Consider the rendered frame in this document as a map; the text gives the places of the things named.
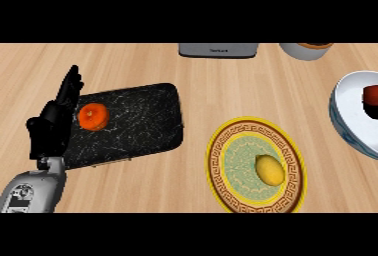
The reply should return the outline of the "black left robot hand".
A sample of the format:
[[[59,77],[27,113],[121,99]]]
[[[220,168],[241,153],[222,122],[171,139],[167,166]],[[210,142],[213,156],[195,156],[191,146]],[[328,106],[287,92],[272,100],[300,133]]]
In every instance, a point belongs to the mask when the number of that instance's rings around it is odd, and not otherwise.
[[[72,65],[62,80],[56,99],[46,103],[40,115],[31,117],[27,121],[31,160],[64,155],[68,148],[74,112],[83,86],[78,66]]]

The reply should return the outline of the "orange round fruit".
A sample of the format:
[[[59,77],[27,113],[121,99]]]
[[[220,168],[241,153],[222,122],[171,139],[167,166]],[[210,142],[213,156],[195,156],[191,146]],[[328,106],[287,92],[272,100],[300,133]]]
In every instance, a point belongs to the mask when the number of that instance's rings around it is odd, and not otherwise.
[[[109,121],[109,111],[100,103],[86,104],[77,115],[80,127],[89,131],[99,131]]]

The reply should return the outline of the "black marble cutting board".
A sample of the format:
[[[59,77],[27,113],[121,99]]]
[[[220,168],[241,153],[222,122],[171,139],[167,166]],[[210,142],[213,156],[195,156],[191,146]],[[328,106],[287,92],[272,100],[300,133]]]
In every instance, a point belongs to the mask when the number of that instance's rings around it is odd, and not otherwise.
[[[109,121],[100,131],[72,122],[64,154],[68,170],[121,161],[176,149],[183,141],[183,120],[177,88],[170,83],[81,95],[78,109],[100,103]]]

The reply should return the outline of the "white bowl with blue rim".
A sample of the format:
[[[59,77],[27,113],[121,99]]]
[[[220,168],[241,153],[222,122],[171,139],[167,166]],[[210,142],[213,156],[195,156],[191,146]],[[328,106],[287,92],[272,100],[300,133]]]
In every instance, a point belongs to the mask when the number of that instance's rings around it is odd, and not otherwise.
[[[378,85],[377,71],[354,71],[337,82],[329,98],[329,118],[347,144],[378,160],[378,120],[363,110],[363,88]]]

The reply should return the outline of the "grey appliance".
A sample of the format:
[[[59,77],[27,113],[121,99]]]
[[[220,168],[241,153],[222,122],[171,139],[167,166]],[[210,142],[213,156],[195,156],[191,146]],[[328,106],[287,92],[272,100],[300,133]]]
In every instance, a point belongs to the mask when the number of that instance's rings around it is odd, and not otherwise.
[[[198,58],[253,58],[257,43],[180,43],[179,54]]]

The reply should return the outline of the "red and black item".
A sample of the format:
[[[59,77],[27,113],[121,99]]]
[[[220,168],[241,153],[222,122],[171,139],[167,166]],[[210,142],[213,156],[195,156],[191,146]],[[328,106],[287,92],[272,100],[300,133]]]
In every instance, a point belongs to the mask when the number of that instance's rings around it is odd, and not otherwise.
[[[362,102],[366,115],[372,119],[378,119],[378,85],[363,88]]]

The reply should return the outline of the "yellow bell pepper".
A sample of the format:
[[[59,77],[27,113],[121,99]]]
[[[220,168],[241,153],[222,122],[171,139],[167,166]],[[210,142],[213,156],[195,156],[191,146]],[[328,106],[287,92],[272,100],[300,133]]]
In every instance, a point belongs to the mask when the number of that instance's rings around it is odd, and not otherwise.
[[[256,172],[258,178],[269,186],[279,186],[282,184],[285,180],[285,170],[273,156],[256,156]]]

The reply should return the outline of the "yellow patterned plate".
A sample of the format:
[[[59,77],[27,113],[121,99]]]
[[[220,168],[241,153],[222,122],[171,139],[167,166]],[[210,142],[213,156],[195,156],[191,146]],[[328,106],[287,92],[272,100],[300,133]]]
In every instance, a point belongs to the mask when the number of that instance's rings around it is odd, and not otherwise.
[[[207,180],[232,213],[291,213],[300,209],[307,173],[284,130],[257,117],[238,117],[216,130],[207,146]]]

